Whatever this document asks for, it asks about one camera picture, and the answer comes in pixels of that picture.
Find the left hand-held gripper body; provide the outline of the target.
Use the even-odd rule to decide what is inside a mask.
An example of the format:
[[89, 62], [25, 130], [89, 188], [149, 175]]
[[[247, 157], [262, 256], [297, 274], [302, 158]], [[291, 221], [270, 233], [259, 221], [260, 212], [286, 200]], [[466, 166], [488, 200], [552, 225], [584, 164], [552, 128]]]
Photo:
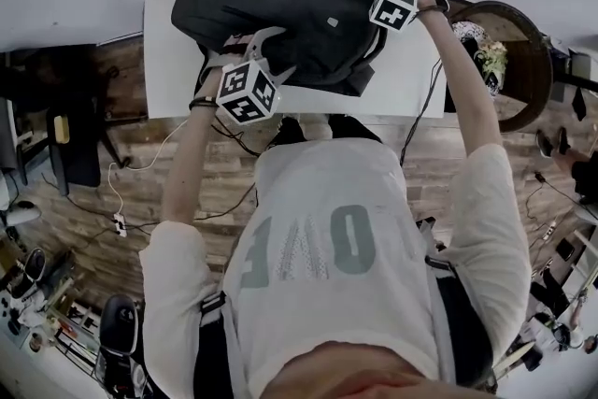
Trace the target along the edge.
[[222, 69], [216, 103], [238, 125], [267, 120], [276, 113], [281, 85], [282, 76], [253, 47], [246, 61]]

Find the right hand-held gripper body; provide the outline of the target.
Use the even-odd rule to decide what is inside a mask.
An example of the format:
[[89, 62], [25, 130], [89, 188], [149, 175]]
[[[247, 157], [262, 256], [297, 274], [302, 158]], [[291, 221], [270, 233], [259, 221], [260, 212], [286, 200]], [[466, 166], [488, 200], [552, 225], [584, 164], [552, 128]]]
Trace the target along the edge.
[[373, 24], [394, 32], [402, 32], [415, 20], [418, 0], [374, 0], [368, 18]]

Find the person's left forearm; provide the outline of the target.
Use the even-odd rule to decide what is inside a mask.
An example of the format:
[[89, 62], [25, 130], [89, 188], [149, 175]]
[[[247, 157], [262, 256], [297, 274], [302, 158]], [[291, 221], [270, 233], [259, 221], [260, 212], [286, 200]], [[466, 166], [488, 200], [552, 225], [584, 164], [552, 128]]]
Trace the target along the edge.
[[195, 107], [178, 142], [164, 185], [161, 221], [191, 224], [199, 204], [206, 147], [216, 108]]

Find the person's right forearm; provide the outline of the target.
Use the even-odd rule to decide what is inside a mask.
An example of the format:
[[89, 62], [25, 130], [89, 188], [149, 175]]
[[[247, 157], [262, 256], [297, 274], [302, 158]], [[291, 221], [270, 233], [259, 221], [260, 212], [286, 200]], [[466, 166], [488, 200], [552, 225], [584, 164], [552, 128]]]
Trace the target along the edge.
[[420, 21], [444, 66], [467, 155], [488, 144], [503, 145], [496, 111], [484, 80], [443, 13], [428, 10]]

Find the person's left hand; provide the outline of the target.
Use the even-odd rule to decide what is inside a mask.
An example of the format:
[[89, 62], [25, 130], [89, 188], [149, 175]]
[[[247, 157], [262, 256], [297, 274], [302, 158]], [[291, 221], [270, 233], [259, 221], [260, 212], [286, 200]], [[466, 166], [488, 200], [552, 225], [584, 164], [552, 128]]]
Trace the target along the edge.
[[222, 69], [226, 65], [237, 66], [245, 61], [249, 44], [255, 37], [251, 35], [233, 35], [225, 41], [221, 52], [213, 55], [202, 70], [194, 97], [214, 97], [220, 86]]

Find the black white patterned cushion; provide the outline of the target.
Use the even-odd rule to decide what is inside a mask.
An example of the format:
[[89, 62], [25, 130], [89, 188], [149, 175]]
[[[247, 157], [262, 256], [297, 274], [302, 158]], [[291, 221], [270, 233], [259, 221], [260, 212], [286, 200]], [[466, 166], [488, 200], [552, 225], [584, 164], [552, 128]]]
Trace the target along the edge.
[[485, 76], [482, 73], [482, 68], [479, 61], [474, 59], [474, 55], [478, 49], [478, 46], [484, 40], [491, 40], [489, 34], [478, 24], [471, 21], [457, 21], [452, 24], [454, 34], [459, 38], [463, 47], [466, 49], [470, 57], [472, 58], [477, 70], [482, 76], [485, 85], [492, 98], [496, 97], [504, 87], [505, 73], [496, 77], [494, 74]]

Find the person's dark trousers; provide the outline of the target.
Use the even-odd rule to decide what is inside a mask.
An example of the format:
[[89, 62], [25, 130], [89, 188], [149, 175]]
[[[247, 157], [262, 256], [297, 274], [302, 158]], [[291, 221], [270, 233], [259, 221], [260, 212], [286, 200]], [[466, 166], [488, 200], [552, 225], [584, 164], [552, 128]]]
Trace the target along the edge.
[[[382, 140], [361, 124], [357, 119], [343, 114], [326, 114], [332, 139], [362, 138], [381, 143]], [[284, 116], [278, 126], [278, 132], [268, 144], [269, 148], [306, 142], [300, 122], [291, 116]]]

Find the pale dried flower bunch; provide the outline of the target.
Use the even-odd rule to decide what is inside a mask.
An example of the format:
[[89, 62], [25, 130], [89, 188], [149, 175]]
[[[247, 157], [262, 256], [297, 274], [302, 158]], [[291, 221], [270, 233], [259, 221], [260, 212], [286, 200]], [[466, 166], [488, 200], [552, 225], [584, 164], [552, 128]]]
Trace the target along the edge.
[[500, 41], [484, 40], [478, 46], [474, 59], [479, 61], [485, 76], [494, 74], [498, 77], [506, 70], [507, 49]]

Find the white printed t-shirt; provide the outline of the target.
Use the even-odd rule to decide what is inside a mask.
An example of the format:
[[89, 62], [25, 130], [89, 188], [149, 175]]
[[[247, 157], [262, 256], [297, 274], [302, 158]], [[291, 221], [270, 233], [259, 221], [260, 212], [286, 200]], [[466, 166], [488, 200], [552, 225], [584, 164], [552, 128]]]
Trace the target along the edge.
[[145, 365], [169, 399], [252, 399], [267, 359], [328, 341], [388, 348], [475, 390], [518, 334], [531, 266], [502, 146], [467, 155], [442, 251], [417, 228], [384, 144], [276, 146], [255, 177], [258, 206], [221, 282], [192, 223], [162, 221], [139, 254]]

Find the black office chair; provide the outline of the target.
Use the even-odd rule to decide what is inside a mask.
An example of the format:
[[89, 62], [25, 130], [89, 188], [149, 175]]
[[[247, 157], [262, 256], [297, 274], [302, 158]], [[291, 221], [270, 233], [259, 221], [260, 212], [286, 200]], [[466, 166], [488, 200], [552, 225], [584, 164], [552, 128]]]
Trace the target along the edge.
[[[107, 108], [107, 91], [111, 80], [111, 76], [105, 76], [92, 86], [73, 89], [61, 85], [56, 88], [57, 93], [45, 102], [50, 163], [63, 196], [70, 193], [72, 185], [89, 188], [100, 185], [99, 145], [104, 146], [117, 167], [124, 168], [130, 164], [128, 157], [119, 155], [108, 130], [145, 121], [148, 116], [111, 117]], [[58, 115], [65, 115], [69, 122], [70, 141], [65, 145], [55, 142], [53, 118]]]
[[99, 326], [96, 379], [110, 399], [136, 399], [132, 355], [137, 345], [135, 302], [126, 294], [108, 298]]

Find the yellow chair tag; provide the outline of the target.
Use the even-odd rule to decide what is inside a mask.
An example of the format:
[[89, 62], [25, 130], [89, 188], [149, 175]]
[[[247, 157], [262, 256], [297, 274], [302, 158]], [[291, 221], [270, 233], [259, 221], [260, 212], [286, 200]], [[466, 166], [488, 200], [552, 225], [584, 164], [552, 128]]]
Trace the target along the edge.
[[65, 115], [58, 115], [53, 118], [55, 142], [60, 145], [68, 144], [70, 141], [70, 127], [68, 118]]

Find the black hanging cloth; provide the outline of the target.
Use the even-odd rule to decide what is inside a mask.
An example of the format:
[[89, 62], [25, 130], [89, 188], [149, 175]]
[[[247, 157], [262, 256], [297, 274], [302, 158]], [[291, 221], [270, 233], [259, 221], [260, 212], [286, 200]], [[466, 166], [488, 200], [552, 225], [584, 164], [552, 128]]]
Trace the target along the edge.
[[584, 100], [583, 92], [580, 87], [576, 88], [572, 108], [578, 121], [583, 121], [587, 116], [587, 107]]

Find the black white round device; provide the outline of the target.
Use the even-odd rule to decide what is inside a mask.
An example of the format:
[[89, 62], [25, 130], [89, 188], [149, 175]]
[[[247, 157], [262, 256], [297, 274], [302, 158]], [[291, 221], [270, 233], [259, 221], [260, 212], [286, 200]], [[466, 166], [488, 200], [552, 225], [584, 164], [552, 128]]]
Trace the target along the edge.
[[46, 266], [46, 253], [41, 248], [35, 248], [29, 254], [21, 282], [12, 289], [11, 297], [21, 299], [42, 278]]

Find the pale wooden stick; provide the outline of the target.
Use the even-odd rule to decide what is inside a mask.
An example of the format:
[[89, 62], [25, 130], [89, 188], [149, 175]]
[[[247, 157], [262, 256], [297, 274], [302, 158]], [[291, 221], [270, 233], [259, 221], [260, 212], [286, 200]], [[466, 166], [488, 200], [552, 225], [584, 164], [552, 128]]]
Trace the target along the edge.
[[492, 372], [496, 378], [500, 378], [505, 375], [514, 363], [519, 361], [534, 347], [534, 344], [534, 340], [528, 341], [516, 346], [511, 352], [508, 352], [492, 369]]

